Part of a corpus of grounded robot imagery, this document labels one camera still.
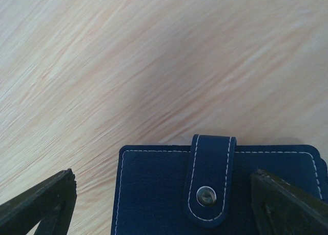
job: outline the wooden surface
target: wooden surface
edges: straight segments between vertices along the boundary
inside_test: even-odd
[[[109,234],[118,150],[194,133],[328,160],[328,0],[0,0],[0,202],[72,168]]]

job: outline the metal snap button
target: metal snap button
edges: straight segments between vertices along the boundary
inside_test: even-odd
[[[201,206],[212,207],[216,203],[216,193],[209,186],[202,186],[197,191],[197,201]]]

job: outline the stitched edge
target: stitched edge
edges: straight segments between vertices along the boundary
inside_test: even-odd
[[[313,167],[314,167],[314,171],[315,171],[315,176],[316,176],[316,180],[317,180],[317,185],[318,185],[318,191],[319,191],[319,196],[321,198],[321,200],[323,200],[322,198],[322,194],[321,194],[321,188],[320,188],[320,182],[318,179],[318,172],[317,172],[317,166],[316,166],[316,162],[314,161],[313,156],[308,153],[308,152],[297,152],[297,151],[240,151],[240,152],[235,152],[235,153],[298,153],[298,154],[308,154],[311,157],[312,163],[313,163]]]
[[[122,186],[122,171],[123,171],[123,163],[124,163],[124,154],[126,152],[185,152],[190,153],[190,151],[181,151],[181,150],[126,150],[122,154],[122,166],[120,171],[120,177],[119,177],[119,190],[118,190],[118,201],[117,201],[117,211],[116,211],[116,221],[115,221],[115,235],[117,233],[117,220],[118,220],[118,209],[119,209],[119,199],[121,194],[121,186]]]
[[[117,201],[117,211],[116,211],[116,221],[115,221],[115,235],[117,231],[117,219],[118,219],[118,209],[119,209],[119,199],[120,199],[120,193],[121,193],[121,181],[122,181],[122,171],[123,171],[123,162],[124,162],[124,154],[126,152],[185,152],[185,153],[190,153],[190,151],[180,151],[180,150],[126,150],[122,154],[122,166],[121,166],[121,171],[120,171],[120,179],[119,179],[119,191],[118,191],[118,201]],[[318,173],[317,173],[317,166],[315,164],[313,156],[308,153],[308,152],[297,152],[297,151],[235,151],[235,153],[303,153],[303,154],[308,154],[313,162],[313,167],[315,170],[315,176],[318,184],[318,190],[319,190],[319,195],[320,198],[322,199],[322,194],[321,194],[321,188],[320,188],[320,183],[318,180]]]
[[[213,219],[209,219],[209,220],[206,220],[206,219],[203,219],[201,217],[198,217],[197,215],[194,214],[194,212],[191,210],[191,207],[190,207],[190,193],[191,193],[191,187],[193,185],[193,178],[194,178],[194,171],[195,171],[195,163],[196,163],[196,155],[197,155],[197,146],[198,146],[198,140],[199,140],[199,137],[200,135],[198,135],[197,137],[197,141],[196,141],[196,148],[195,148],[195,156],[194,156],[194,165],[193,165],[193,172],[191,174],[191,182],[190,182],[190,188],[189,188],[189,195],[188,195],[188,207],[189,207],[189,210],[190,212],[193,214],[194,217],[202,220],[202,221],[213,221],[213,220],[216,220],[217,218],[219,218],[222,214],[223,214],[223,211],[224,211],[224,208],[225,208],[225,205],[226,205],[226,191],[227,191],[227,179],[228,179],[228,165],[229,165],[229,155],[230,155],[230,145],[231,145],[231,137],[229,139],[229,145],[228,145],[228,157],[227,157],[227,166],[225,168],[225,183],[224,183],[224,194],[223,194],[223,204],[222,204],[222,211],[221,213],[213,218]]]

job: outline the leather strap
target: leather strap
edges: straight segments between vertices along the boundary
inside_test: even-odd
[[[195,135],[193,138],[183,207],[188,218],[199,226],[216,227],[226,218],[235,145],[233,137]],[[216,202],[211,207],[197,200],[197,191],[204,186],[216,194]]]

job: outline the leather wallet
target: leather wallet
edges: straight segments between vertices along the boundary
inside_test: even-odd
[[[195,135],[191,146],[120,150],[112,234],[258,234],[250,178],[258,169],[328,201],[327,166],[312,146]]]

